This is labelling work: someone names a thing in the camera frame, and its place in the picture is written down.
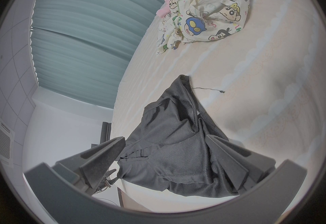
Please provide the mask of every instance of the black garment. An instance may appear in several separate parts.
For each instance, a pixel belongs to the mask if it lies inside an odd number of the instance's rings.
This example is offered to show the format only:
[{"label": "black garment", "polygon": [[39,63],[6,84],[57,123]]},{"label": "black garment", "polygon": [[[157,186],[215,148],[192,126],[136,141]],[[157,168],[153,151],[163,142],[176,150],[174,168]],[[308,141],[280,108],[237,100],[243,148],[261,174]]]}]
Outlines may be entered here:
[{"label": "black garment", "polygon": [[268,164],[262,172],[249,155],[250,151],[228,142],[194,96],[189,76],[180,75],[145,107],[141,123],[117,158],[118,177],[183,196],[238,195],[275,165],[273,159],[259,157]]}]

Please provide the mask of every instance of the bed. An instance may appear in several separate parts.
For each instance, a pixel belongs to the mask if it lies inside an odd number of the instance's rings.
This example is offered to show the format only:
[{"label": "bed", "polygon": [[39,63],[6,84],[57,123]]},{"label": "bed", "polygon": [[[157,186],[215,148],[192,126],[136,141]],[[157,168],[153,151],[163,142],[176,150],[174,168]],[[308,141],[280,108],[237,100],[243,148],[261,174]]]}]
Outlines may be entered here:
[{"label": "bed", "polygon": [[[234,142],[276,160],[308,169],[291,209],[307,192],[326,154],[326,30],[312,0],[250,0],[239,33],[212,42],[180,44],[157,55],[156,16],[120,82],[111,138],[127,138],[144,107],[178,75],[189,75],[195,95]],[[182,212],[231,199],[183,197],[123,180],[130,198],[153,212]]]}]

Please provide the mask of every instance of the curtain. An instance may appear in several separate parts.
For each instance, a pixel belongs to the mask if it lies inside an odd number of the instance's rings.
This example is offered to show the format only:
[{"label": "curtain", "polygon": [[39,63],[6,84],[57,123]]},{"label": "curtain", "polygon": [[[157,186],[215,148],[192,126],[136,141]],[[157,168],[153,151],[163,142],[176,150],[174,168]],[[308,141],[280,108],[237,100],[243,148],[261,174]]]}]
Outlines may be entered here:
[{"label": "curtain", "polygon": [[36,0],[31,47],[41,87],[113,108],[130,59],[164,0]]}]

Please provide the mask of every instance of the crumpled clothing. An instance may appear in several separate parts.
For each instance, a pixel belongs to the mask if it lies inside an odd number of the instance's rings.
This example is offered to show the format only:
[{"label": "crumpled clothing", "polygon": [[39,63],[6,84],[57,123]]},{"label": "crumpled clothing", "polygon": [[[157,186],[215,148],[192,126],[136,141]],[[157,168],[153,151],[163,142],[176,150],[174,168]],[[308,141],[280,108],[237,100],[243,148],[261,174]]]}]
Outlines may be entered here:
[{"label": "crumpled clothing", "polygon": [[165,1],[165,6],[163,6],[163,8],[157,10],[156,12],[156,14],[161,18],[164,18],[170,12],[170,7],[169,7],[170,0],[164,0],[164,1]]},{"label": "crumpled clothing", "polygon": [[158,27],[157,54],[181,42],[218,40],[240,31],[249,0],[169,0],[169,8]]}]

